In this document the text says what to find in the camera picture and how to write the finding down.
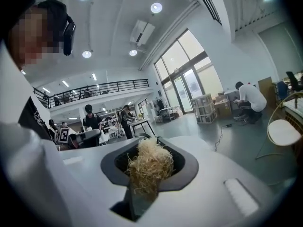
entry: gray floor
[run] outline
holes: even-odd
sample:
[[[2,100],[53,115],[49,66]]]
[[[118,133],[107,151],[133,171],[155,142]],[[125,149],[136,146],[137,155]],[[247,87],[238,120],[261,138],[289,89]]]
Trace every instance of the gray floor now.
[[[204,139],[209,145],[214,146],[221,135],[221,127],[229,123],[232,123],[232,127],[223,128],[223,138],[217,152],[234,160],[269,185],[296,175],[296,162],[290,147],[279,148],[268,140],[268,117],[265,115],[256,124],[244,126],[235,122],[232,118],[216,119],[212,124],[197,124],[194,114],[183,115],[172,122],[152,123],[151,125],[157,136],[172,138],[182,135],[195,135]],[[148,134],[152,135],[147,124],[144,125],[144,128]],[[136,132],[143,132],[143,129],[138,126]],[[126,136],[111,140],[110,143],[125,139]],[[255,160],[262,144],[264,144],[264,147],[260,153],[261,155],[276,152],[282,153],[284,156],[270,156]],[[283,184],[270,187],[273,192],[279,192],[282,190]]]

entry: ceiling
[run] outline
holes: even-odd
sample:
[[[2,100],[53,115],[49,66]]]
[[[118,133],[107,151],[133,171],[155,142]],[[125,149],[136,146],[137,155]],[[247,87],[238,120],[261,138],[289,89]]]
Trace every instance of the ceiling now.
[[[140,98],[144,98],[143,95],[135,96],[135,97],[130,97],[130,98],[123,98],[123,99],[116,99],[112,101],[107,101],[104,103],[100,104],[94,104],[93,106],[93,112],[94,113],[99,113],[103,112],[102,108],[106,108],[107,110],[111,109],[121,109],[124,105],[128,104],[129,102],[137,102]],[[75,123],[78,122],[80,118],[80,113],[78,109],[70,110],[61,114],[57,114],[54,116],[51,116],[51,119],[55,123],[61,123],[61,122],[66,122],[66,123]]]
[[[235,32],[245,30],[247,27],[251,29],[282,9],[279,0],[232,0],[232,7]]]
[[[168,29],[178,15],[190,4],[189,0],[61,0],[76,24],[73,51],[70,56],[48,54],[37,65],[27,65],[24,71],[27,80],[41,87],[68,77],[84,75],[88,71],[114,68],[138,69],[146,54],[138,52],[135,57],[129,51],[136,48],[130,42],[136,21],[143,20],[155,26],[144,50],[149,51]],[[162,12],[152,14],[154,2],[163,6]],[[92,52],[85,59],[82,53]],[[87,85],[77,80],[75,87]]]

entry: office chair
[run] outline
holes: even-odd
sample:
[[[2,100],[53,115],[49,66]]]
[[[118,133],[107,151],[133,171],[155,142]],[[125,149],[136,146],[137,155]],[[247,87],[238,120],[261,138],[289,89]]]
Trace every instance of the office chair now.
[[[287,71],[286,74],[290,80],[290,85],[292,86],[293,91],[301,91],[303,90],[303,85],[299,85],[298,80],[294,77],[294,74],[291,71]]]

